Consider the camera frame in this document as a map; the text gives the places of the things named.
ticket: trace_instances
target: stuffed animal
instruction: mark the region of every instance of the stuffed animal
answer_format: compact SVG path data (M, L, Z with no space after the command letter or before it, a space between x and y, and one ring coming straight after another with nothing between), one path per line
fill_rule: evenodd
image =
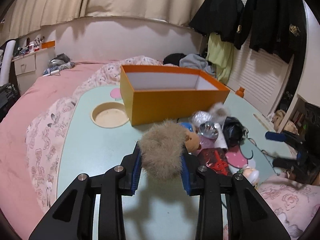
M216 103L209 109L209 114L211 114L212 122L217 122L221 126L223 125L227 116L229 116L229 110L227 107L223 105L223 103Z
M181 154L186 145L195 152L199 136L189 128L172 121L154 124L138 142L144 170L156 179L172 179L181 172Z
M253 169L246 164L238 172L242 173L253 186L257 187L259 183L258 170Z
M275 112L275 115L272 118L272 122L274 124L274 129L276 131L278 130L280 123L282 122L282 119L284 118L284 116L285 116L285 111L283 111L283 110L278 110Z
M197 150L201 149L200 137L197 135L196 127L189 122L179 123L181 126L186 128L186 138L184 144L189 153L196 153Z

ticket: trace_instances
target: orange box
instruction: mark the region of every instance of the orange box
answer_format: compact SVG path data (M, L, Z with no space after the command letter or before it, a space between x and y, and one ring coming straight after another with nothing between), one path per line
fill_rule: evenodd
M48 42L42 43L41 49L51 48L51 47L54 47L55 45L56 45L56 41L48 41Z
M201 70L147 65L121 66L120 91L131 125L189 117L230 92Z

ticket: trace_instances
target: white louvered closet door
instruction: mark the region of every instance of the white louvered closet door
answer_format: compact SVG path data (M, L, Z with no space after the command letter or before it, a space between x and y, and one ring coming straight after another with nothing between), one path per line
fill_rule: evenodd
M290 73L289 65L277 55L249 48L250 35L241 50L234 49L233 65L227 86L245 88L244 99L264 116L277 105Z

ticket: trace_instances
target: black coat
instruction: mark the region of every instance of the black coat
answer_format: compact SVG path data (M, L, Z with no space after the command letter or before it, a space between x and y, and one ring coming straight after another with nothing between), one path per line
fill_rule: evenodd
M302 0L247 0L234 45L241 49L251 30L251 49L275 53L289 63L300 47L300 32L306 31L302 17Z
M241 0L204 0L189 26L204 36L215 32L222 41L233 43L243 8Z

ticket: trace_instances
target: pink flower sticker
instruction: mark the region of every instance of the pink flower sticker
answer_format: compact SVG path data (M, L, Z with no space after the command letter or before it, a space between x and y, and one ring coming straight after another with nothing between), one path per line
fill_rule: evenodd
M120 93L120 88L114 88L111 92L110 92L110 96L115 99L115 100L121 100L121 93Z

